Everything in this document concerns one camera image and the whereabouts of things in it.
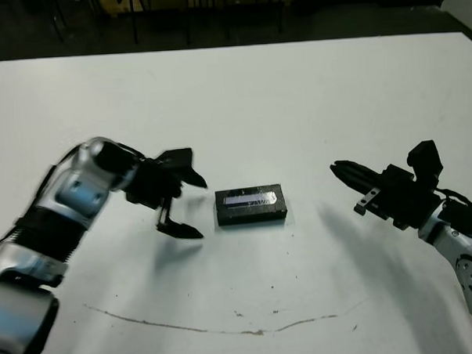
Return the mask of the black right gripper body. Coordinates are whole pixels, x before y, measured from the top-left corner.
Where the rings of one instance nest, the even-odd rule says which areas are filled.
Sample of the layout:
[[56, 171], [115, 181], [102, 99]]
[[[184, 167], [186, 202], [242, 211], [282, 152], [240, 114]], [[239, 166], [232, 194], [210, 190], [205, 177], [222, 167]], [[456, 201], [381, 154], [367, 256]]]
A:
[[393, 164], [380, 173], [380, 185], [374, 187], [354, 207], [360, 215], [367, 212], [404, 230], [419, 229], [441, 203], [434, 191], [420, 186], [414, 175]]

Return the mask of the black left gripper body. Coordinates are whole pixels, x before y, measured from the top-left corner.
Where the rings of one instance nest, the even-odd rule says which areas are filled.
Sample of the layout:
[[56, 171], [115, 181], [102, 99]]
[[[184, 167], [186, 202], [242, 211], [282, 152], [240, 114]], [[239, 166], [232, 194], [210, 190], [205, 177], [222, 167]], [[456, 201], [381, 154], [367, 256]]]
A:
[[181, 181], [176, 179], [154, 159], [127, 159], [123, 161], [123, 174], [132, 173], [124, 194], [132, 204], [142, 204], [152, 210], [161, 207], [157, 227], [165, 227], [169, 209], [174, 197], [181, 196]]

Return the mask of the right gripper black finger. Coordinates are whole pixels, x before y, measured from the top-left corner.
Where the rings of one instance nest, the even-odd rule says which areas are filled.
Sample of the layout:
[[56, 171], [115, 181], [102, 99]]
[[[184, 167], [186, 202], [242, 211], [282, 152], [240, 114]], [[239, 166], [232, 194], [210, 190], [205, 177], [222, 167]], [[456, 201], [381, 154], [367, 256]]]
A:
[[346, 184], [371, 184], [380, 179], [380, 174], [354, 161], [335, 161], [334, 174]]
[[[334, 174], [334, 165], [330, 165], [330, 170]], [[377, 183], [352, 183], [352, 184], [346, 184], [343, 182], [347, 187], [357, 191], [358, 193], [366, 195], [370, 190], [372, 190], [374, 187], [378, 187], [380, 185], [380, 179]]]

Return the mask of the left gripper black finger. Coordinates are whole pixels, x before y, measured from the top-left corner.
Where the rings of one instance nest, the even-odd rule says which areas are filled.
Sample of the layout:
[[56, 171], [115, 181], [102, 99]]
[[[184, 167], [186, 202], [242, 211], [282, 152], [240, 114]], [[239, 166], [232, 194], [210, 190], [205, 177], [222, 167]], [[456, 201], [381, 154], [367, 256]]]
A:
[[189, 184], [190, 186], [196, 186], [202, 189], [207, 189], [208, 185], [206, 180], [198, 174], [193, 167], [188, 166], [182, 168], [179, 171], [180, 177], [184, 183]]
[[173, 222], [171, 220], [165, 222], [158, 222], [157, 230], [172, 238], [177, 239], [198, 240], [204, 238], [204, 235], [200, 233], [196, 228], [188, 226], [184, 223]]

